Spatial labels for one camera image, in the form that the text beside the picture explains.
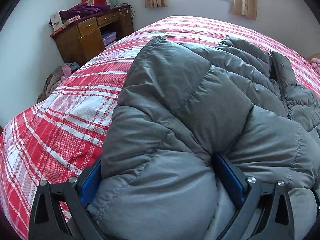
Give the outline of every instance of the wooden desk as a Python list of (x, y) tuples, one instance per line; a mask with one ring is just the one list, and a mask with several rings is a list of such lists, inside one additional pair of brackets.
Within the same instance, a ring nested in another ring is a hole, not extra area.
[(78, 20), (52, 38), (65, 63), (76, 62), (83, 66), (105, 50), (101, 33), (116, 32), (117, 41), (133, 33), (130, 6), (111, 9), (101, 16)]

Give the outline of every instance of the desk drawer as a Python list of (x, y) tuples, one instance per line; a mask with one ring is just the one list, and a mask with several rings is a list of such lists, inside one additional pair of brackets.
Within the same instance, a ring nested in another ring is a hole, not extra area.
[(106, 14), (104, 16), (97, 18), (97, 22), (98, 22), (98, 25), (101, 26), (106, 23), (115, 22), (119, 19), (120, 19), (120, 13), (114, 12), (114, 13)]
[(85, 20), (84, 22), (78, 23), (78, 28), (82, 37), (95, 31), (98, 29), (96, 18), (93, 17)]

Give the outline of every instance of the red box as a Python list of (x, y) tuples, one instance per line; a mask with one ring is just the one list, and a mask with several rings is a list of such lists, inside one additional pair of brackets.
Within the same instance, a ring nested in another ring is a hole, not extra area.
[(82, 0), (81, 3), (86, 3), (87, 5), (104, 5), (106, 4), (106, 0)]

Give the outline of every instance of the jacket zipper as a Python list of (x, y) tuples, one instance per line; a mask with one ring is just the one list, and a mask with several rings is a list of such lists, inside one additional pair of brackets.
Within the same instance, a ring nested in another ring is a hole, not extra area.
[(271, 55), (271, 58), (272, 58), (272, 64), (276, 70), (276, 76), (277, 76), (277, 81), (278, 81), (278, 86), (279, 86), (279, 90), (280, 90), (280, 95), (281, 95), (281, 99), (282, 99), (282, 103), (283, 103), (283, 106), (284, 106), (284, 109), (285, 111), (287, 112), (287, 117), (289, 120), (293, 120), (291, 114), (290, 114), (290, 111), (289, 111), (289, 108), (288, 108), (288, 105), (287, 105), (287, 101), (285, 99), (285, 95), (284, 95), (284, 91), (283, 91), (283, 87), (281, 86), (280, 84), (280, 78), (279, 78), (279, 73), (278, 73), (278, 69), (276, 67), (276, 63), (275, 63), (275, 59), (274, 57), (272, 57), (272, 52), (270, 52), (270, 55)]

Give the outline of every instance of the bed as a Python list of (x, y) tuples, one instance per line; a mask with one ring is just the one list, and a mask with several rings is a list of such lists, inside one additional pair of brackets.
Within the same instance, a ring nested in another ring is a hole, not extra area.
[[(287, 56), (297, 81), (320, 97), (320, 76), (297, 52), (237, 25), (174, 16), (123, 38), (66, 79), (50, 97), (11, 120), (0, 137), (0, 208), (22, 239), (41, 180), (65, 182), (100, 155), (113, 109), (135, 56), (152, 38), (216, 46), (235, 36)], [(62, 210), (67, 219), (66, 205)]]

